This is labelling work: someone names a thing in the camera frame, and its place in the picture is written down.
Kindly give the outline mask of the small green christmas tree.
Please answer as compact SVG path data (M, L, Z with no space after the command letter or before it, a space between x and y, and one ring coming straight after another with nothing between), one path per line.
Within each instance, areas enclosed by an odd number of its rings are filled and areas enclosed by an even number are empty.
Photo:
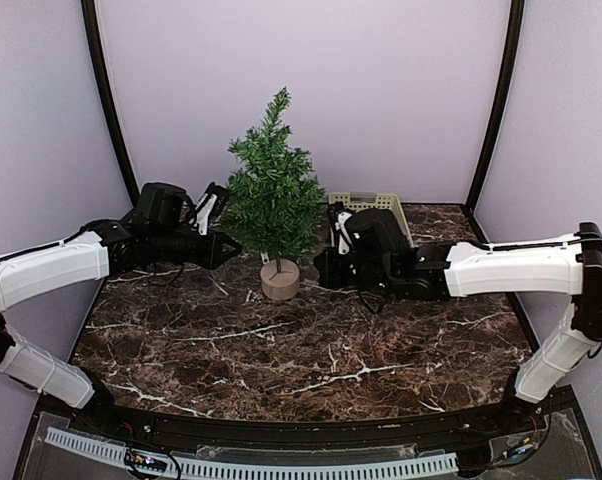
M277 273L285 259L297 262L316 248L325 200L311 152L289 144L293 131L284 113L291 103L281 88L260 123L228 145L238 168L227 180L224 225L247 250L267 255Z

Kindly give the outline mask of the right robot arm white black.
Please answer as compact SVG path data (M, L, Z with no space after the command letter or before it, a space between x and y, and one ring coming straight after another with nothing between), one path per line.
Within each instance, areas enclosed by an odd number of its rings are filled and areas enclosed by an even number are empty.
M592 222L575 233L521 243L459 241L415 246L386 209L328 208L331 246L313 261L322 287L377 297L441 301L475 294L550 292L571 298L540 349L512 375L507 399L491 413L502 434L515 432L530 405L597 344L602 344L602 234Z

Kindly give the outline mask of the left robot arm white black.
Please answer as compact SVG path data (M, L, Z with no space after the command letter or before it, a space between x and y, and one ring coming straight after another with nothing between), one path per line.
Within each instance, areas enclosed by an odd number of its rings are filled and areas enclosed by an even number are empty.
M122 427L121 412L92 373L58 359L7 326L4 312L33 297L84 281L102 280L158 263L215 269L242 248L210 225L228 190L210 183L198 202L178 186L143 186L122 219L95 220L69 237L0 255L0 373L73 409L101 436Z

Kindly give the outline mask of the round wooden tree base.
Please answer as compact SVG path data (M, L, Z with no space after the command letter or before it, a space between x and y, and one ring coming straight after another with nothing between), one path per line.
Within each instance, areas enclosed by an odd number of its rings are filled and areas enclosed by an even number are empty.
M272 260L260 269L263 293L274 301L290 300L299 290L300 270L297 264L281 259L280 267L281 271L278 271L277 261Z

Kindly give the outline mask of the green plastic basket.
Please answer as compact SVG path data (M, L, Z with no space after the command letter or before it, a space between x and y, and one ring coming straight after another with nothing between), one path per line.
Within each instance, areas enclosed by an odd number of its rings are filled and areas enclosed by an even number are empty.
M341 202L346 210L360 212L372 208L385 209L393 213L399 228L407 238L408 244L413 247L414 242L408 226L403 206L396 194L377 192L331 192L328 194L328 203Z

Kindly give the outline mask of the black front rail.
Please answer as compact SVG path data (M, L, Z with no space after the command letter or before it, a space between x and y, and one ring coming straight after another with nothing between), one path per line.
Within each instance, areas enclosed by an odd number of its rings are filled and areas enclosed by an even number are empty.
M483 447L502 435L546 426L545 402L519 400L458 412L386 420L345 422L254 422L196 418L117 406L101 401L76 410L60 406L74 426L135 445L193 451L202 446L292 450L365 448L415 444L421 450Z

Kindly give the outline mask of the right black frame post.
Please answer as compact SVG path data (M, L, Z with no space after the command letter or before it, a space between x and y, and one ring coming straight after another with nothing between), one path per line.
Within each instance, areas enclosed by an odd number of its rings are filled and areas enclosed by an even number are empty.
M515 68L525 9L524 0L511 0L506 28L506 36L500 68L488 118L482 147L465 200L465 209L474 215L478 206L490 164L496 148L503 116L506 110L512 76Z

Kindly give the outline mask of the black frame post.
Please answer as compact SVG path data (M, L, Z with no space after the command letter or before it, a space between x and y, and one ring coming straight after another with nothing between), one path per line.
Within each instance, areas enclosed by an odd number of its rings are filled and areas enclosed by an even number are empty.
M110 84L99 27L97 3L94 0L81 0L80 4L85 36L102 112L127 196L131 204L135 205L139 199L140 190L125 144Z
M506 110L512 76L515 68L525 9L524 0L511 0L506 28L506 36L500 68L488 118L482 147L465 200L465 209L474 215L478 206L490 164L496 148L503 116Z

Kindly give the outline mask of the left black frame post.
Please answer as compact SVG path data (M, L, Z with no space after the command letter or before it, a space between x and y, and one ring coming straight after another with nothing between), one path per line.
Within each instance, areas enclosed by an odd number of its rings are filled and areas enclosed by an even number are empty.
M85 36L102 112L127 196L131 204L135 205L139 199L140 190L125 144L110 84L99 27L97 3L94 0L81 0L80 4Z

